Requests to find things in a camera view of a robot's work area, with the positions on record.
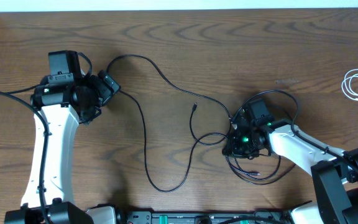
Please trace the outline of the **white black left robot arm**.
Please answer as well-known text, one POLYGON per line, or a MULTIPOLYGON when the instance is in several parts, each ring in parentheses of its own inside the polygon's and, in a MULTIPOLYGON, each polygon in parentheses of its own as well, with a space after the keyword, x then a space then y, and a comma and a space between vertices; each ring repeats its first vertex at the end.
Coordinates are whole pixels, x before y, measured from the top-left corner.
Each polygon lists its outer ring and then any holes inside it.
POLYGON ((72 187, 73 148, 79 125, 101 115, 101 108, 120 86, 102 70, 82 71, 81 52, 62 50, 48 55, 50 74, 33 87, 35 146, 29 182, 18 210, 5 223, 117 223, 112 205, 82 210, 72 187))

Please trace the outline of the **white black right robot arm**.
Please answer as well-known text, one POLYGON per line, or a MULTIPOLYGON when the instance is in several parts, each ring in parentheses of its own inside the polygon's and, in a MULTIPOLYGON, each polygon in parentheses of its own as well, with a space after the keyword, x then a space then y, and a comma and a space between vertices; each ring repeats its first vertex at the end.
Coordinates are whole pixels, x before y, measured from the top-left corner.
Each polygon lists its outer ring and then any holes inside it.
POLYGON ((293 223, 358 224, 358 148, 331 147, 288 119, 275 120, 262 99, 246 103, 232 125, 223 149, 227 158, 253 159, 266 149, 312 177, 316 202, 292 209, 293 223))

